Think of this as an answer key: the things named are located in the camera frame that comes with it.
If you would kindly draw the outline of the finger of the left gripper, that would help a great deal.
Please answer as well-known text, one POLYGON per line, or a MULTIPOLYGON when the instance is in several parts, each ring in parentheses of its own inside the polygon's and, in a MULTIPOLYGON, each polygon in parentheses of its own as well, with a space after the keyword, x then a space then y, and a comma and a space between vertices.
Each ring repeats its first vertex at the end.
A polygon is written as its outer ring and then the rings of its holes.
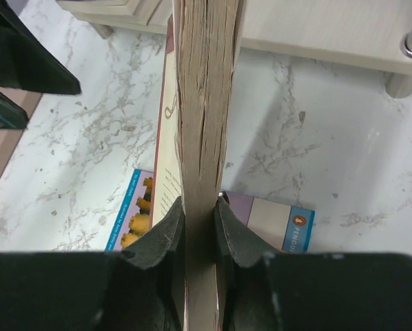
POLYGON ((0 1, 0 86, 39 93, 77 95, 79 80, 0 1))
POLYGON ((28 122, 26 111, 0 92, 0 130, 24 130, 28 122))

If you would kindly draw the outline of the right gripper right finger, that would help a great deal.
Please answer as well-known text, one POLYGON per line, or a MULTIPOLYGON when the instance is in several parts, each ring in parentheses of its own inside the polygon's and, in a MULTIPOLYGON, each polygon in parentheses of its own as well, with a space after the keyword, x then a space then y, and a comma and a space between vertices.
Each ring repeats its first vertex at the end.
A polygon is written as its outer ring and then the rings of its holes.
POLYGON ((412 257, 291 254, 214 208, 221 330, 412 330, 412 257))

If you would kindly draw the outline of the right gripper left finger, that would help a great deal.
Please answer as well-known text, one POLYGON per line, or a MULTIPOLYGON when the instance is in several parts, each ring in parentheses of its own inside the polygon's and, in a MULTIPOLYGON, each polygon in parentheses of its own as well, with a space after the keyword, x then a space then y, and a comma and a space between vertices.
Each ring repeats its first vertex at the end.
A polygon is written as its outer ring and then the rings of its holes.
POLYGON ((121 251, 0 252, 0 330, 182 330, 182 202, 121 251))

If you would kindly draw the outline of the red cream cover book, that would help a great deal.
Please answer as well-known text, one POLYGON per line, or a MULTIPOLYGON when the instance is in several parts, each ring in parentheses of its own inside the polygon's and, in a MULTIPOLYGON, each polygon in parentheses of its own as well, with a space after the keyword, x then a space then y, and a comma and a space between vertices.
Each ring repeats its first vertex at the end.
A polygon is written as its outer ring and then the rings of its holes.
POLYGON ((218 326, 213 209, 245 9, 244 1, 174 1, 167 22, 152 221, 181 201, 184 330, 218 326))

